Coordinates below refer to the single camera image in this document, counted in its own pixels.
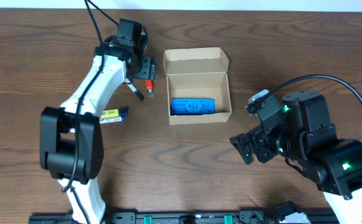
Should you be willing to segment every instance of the wood grain surface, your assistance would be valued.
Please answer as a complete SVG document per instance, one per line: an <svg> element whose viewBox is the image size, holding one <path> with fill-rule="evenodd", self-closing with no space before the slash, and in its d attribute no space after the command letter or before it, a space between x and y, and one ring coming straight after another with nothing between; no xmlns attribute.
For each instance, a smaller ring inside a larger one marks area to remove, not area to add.
<svg viewBox="0 0 362 224"><path fill-rule="evenodd" d="M103 199L140 212L238 210L293 200L327 207L314 183L281 157L247 166L229 138L259 124L244 106L254 93L311 73L336 75L362 93L362 14L319 12L116 11L143 23L157 57L155 96L121 86L107 108L129 106L122 123L102 126ZM116 27L96 14L103 37ZM0 223L71 209L56 180L39 166L39 116L78 87L98 44L84 10L0 9ZM169 126L165 49L222 47L230 59L233 114L227 123ZM144 90L140 80L136 85ZM343 86L311 80L287 87L324 94L339 138L362 141L362 108Z"/></svg>

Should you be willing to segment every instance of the blue object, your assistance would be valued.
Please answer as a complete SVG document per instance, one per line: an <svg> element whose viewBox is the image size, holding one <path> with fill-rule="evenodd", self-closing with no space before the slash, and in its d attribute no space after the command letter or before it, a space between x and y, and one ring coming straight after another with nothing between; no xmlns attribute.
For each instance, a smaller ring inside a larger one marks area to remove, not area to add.
<svg viewBox="0 0 362 224"><path fill-rule="evenodd" d="M173 99L172 115L202 115L216 112L212 99Z"/></svg>

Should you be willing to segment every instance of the white wall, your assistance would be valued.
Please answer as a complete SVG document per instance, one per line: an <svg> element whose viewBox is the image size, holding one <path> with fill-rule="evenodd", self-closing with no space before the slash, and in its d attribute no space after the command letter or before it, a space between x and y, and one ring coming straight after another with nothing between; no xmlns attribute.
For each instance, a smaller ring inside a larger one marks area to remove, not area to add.
<svg viewBox="0 0 362 224"><path fill-rule="evenodd" d="M102 9L362 12L362 0L92 0ZM0 7L82 9L83 0L0 0Z"/></svg>

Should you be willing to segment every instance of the cardboard box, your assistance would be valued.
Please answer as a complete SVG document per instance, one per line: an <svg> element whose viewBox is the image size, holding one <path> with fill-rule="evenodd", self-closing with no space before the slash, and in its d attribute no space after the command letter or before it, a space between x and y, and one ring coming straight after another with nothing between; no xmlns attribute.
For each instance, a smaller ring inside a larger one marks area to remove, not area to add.
<svg viewBox="0 0 362 224"><path fill-rule="evenodd" d="M221 48L165 50L163 61L170 125L226 122L229 119L232 113L227 76L229 60ZM173 98L215 99L216 113L171 115Z"/></svg>

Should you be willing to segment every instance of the box lid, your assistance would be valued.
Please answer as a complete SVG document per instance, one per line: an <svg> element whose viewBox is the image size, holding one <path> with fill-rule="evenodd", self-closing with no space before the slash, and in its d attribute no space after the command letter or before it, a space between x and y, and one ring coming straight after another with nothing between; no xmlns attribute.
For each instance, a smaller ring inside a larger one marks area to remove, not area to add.
<svg viewBox="0 0 362 224"><path fill-rule="evenodd" d="M167 75L226 73L229 59L220 47L173 49L164 51Z"/></svg>

